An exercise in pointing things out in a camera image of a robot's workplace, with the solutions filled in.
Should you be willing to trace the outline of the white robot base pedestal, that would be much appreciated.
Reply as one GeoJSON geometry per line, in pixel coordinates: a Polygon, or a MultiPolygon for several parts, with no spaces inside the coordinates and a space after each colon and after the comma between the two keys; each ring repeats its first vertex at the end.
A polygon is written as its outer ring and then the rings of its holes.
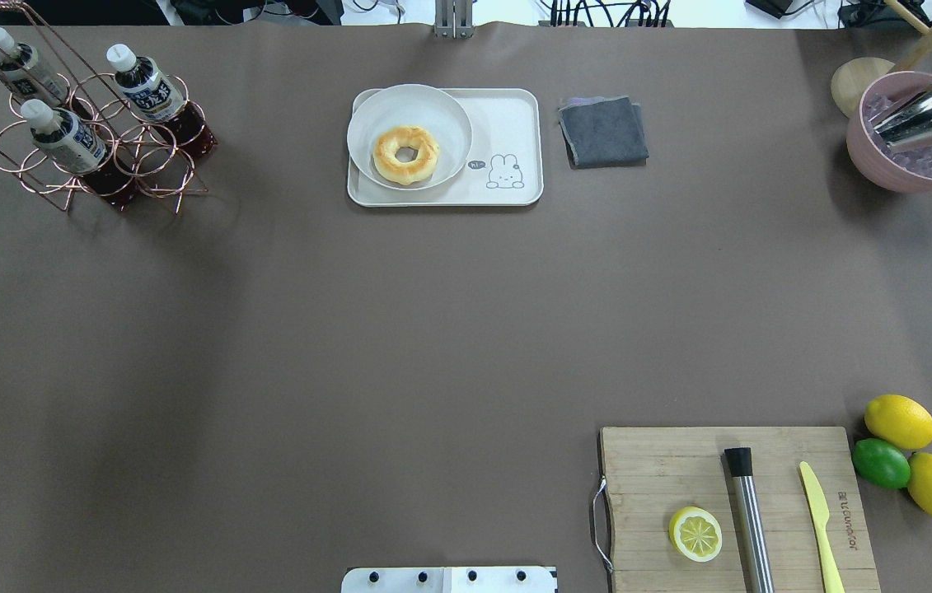
{"type": "Polygon", "coordinates": [[[555,567],[356,567],[341,592],[557,592],[555,567]]]}

